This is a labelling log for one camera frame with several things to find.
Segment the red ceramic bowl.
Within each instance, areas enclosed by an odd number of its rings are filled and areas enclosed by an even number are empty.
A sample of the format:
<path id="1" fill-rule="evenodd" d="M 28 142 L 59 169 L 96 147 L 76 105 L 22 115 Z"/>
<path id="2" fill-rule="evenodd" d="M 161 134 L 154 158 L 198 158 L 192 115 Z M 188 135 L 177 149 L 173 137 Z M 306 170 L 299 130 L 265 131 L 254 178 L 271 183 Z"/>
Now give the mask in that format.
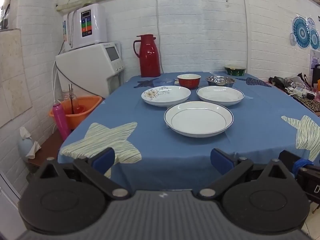
<path id="1" fill-rule="evenodd" d="M 200 84 L 201 76 L 198 74 L 181 74 L 177 76 L 177 79 L 180 86 L 195 89 Z"/>

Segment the floral white plate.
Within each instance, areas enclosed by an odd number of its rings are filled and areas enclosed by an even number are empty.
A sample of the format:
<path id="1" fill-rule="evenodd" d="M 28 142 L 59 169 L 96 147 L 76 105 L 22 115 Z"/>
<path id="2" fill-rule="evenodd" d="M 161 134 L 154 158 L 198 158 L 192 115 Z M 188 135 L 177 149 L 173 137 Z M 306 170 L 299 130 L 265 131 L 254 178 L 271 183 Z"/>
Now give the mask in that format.
<path id="1" fill-rule="evenodd" d="M 149 105 L 171 107 L 189 99 L 191 91 L 180 86 L 159 86 L 150 88 L 141 94 L 141 98 Z"/>

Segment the pink water bottle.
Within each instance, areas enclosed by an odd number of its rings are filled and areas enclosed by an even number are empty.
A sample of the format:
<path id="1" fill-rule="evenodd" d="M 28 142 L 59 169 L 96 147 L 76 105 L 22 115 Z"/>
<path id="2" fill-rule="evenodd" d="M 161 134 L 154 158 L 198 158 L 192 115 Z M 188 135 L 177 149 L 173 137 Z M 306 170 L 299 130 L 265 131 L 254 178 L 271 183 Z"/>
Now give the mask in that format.
<path id="1" fill-rule="evenodd" d="M 61 103 L 55 103 L 52 108 L 53 116 L 57 125 L 57 128 L 61 134 L 63 141 L 67 139 L 71 131 L 67 124 L 65 111 Z"/>

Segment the white plate blue rim near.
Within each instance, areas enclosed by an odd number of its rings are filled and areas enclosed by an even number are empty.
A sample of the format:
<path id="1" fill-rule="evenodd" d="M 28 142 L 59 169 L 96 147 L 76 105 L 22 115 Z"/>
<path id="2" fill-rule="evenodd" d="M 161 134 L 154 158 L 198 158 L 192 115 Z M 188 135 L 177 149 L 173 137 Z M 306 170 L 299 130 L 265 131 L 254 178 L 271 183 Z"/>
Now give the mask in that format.
<path id="1" fill-rule="evenodd" d="M 166 125 L 174 132 L 191 138 L 209 138 L 226 131 L 234 122 L 226 107 L 203 101 L 174 105 L 164 113 Z"/>

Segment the white plate blue rim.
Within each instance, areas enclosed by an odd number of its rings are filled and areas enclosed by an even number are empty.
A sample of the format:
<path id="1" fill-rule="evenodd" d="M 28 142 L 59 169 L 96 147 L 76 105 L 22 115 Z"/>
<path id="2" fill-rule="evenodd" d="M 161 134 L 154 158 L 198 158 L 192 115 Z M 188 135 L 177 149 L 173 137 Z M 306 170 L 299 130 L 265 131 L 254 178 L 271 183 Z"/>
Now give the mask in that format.
<path id="1" fill-rule="evenodd" d="M 196 94 L 205 102 L 216 103 L 225 107 L 236 105 L 245 97 L 242 91 L 223 86 L 201 87 L 196 91 Z"/>
<path id="2" fill-rule="evenodd" d="M 166 125 L 174 132 L 191 138 L 209 138 L 226 131 L 234 122 L 226 107 L 203 101 L 174 105 L 164 113 Z"/>

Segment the glass bottle in basin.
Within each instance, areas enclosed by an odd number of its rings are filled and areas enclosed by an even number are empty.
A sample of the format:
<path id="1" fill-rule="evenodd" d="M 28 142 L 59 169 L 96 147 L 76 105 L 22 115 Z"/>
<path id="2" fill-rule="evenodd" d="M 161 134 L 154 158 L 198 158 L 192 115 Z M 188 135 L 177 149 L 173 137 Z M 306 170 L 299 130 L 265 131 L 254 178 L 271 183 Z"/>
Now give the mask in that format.
<path id="1" fill-rule="evenodd" d="M 78 108 L 79 108 L 79 104 L 78 104 L 78 98 L 74 94 L 73 84 L 69 84 L 68 89 L 69 89 L 69 91 L 68 91 L 69 92 L 69 100 L 71 103 L 71 113 L 76 114 L 78 111 Z"/>

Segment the white plate blue rim far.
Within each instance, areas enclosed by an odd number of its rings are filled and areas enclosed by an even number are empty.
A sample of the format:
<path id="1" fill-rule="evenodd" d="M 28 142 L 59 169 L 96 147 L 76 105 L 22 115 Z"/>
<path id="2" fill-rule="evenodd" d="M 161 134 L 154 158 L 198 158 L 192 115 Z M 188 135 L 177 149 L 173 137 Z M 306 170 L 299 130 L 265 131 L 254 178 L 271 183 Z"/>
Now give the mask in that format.
<path id="1" fill-rule="evenodd" d="M 216 103 L 225 107 L 236 105 L 245 97 L 242 91 L 223 86 L 201 87 L 196 91 L 196 94 L 205 102 Z"/>

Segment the blue patterned tablecloth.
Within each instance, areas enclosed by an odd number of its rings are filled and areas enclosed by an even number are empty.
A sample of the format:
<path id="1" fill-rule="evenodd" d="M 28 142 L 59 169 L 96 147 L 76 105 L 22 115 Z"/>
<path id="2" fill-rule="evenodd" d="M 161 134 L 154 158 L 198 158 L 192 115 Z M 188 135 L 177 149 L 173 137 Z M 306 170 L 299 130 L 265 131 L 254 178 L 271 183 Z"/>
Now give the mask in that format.
<path id="1" fill-rule="evenodd" d="M 288 150 L 307 158 L 309 151 L 296 148 L 297 130 L 284 118 L 300 120 L 319 117 L 275 87 L 249 85 L 245 77 L 234 87 L 245 95 L 230 108 L 232 126 L 210 138 L 190 138 L 168 128 L 165 109 L 145 103 L 141 94 L 153 80 L 135 76 L 105 99 L 65 140 L 69 145 L 81 140 L 89 126 L 99 123 L 108 128 L 136 123 L 128 141 L 142 158 L 132 164 L 118 161 L 111 178 L 129 191 L 200 189 L 219 177 L 210 163 L 212 149 L 218 148 L 235 157 L 247 157 L 258 164 L 268 163 Z"/>

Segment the cluttered side table items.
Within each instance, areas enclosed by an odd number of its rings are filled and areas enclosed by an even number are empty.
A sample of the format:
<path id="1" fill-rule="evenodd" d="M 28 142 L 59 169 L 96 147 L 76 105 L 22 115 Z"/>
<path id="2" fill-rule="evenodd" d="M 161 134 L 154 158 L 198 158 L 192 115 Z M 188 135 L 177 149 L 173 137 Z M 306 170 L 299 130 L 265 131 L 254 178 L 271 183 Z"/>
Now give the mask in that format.
<path id="1" fill-rule="evenodd" d="M 319 64 L 311 72 L 311 81 L 300 73 L 293 77 L 270 77 L 268 82 L 319 116 Z"/>

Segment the white water dispenser machine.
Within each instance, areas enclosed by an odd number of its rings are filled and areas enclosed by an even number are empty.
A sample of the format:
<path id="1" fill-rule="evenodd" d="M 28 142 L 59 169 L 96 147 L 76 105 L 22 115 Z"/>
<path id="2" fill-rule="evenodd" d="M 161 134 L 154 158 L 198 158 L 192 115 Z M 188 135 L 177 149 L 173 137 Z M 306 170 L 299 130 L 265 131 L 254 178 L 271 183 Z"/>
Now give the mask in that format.
<path id="1" fill-rule="evenodd" d="M 63 93 L 72 88 L 77 97 L 97 95 L 107 98 L 123 84 L 119 42 L 94 44 L 56 56 Z"/>

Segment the green patterned bowl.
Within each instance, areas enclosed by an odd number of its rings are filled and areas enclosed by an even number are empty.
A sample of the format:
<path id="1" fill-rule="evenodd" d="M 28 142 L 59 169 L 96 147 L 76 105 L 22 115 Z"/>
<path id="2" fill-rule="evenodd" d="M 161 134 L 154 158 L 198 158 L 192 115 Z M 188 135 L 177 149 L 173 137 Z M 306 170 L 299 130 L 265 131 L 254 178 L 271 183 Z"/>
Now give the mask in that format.
<path id="1" fill-rule="evenodd" d="M 228 75 L 231 75 L 231 76 L 244 76 L 246 72 L 246 68 L 229 65 L 229 66 L 225 66 L 225 71 Z"/>

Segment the blue plastic bowl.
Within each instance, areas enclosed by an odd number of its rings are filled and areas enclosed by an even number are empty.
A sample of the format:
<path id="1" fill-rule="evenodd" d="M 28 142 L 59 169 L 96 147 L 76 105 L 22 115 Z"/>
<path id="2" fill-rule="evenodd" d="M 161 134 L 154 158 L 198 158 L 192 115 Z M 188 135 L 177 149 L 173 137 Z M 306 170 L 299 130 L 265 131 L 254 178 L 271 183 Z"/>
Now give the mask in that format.
<path id="1" fill-rule="evenodd" d="M 173 86 L 174 84 L 175 84 L 175 79 L 170 79 L 170 78 L 161 78 L 161 79 L 153 80 L 154 87 Z"/>

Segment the red thermos jug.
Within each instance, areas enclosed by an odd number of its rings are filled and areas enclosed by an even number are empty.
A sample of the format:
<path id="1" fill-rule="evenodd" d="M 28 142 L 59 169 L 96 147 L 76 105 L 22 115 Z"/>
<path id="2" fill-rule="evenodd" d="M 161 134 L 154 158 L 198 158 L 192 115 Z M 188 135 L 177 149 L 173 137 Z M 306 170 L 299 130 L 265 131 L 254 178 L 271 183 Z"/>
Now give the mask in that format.
<path id="1" fill-rule="evenodd" d="M 138 35 L 140 40 L 133 42 L 133 51 L 139 58 L 141 77 L 159 77 L 161 75 L 159 53 L 153 34 Z"/>

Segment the beige wall board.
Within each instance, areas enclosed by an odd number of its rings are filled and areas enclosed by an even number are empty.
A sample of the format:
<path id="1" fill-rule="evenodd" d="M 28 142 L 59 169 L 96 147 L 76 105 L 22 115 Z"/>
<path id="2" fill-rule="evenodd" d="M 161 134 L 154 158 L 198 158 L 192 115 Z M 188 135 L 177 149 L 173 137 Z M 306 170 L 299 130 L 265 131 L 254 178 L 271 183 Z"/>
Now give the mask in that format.
<path id="1" fill-rule="evenodd" d="M 25 79 L 20 29 L 1 31 L 1 126 L 32 107 Z"/>

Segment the blue decorative wall plates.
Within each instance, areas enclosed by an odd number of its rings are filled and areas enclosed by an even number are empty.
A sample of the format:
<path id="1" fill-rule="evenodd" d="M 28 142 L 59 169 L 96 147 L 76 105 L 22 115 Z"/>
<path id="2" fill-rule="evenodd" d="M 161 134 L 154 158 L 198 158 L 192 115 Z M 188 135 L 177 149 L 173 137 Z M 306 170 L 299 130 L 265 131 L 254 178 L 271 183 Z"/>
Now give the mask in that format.
<path id="1" fill-rule="evenodd" d="M 311 17 L 303 18 L 298 15 L 293 19 L 290 44 L 303 49 L 310 47 L 319 50 L 319 31 Z"/>

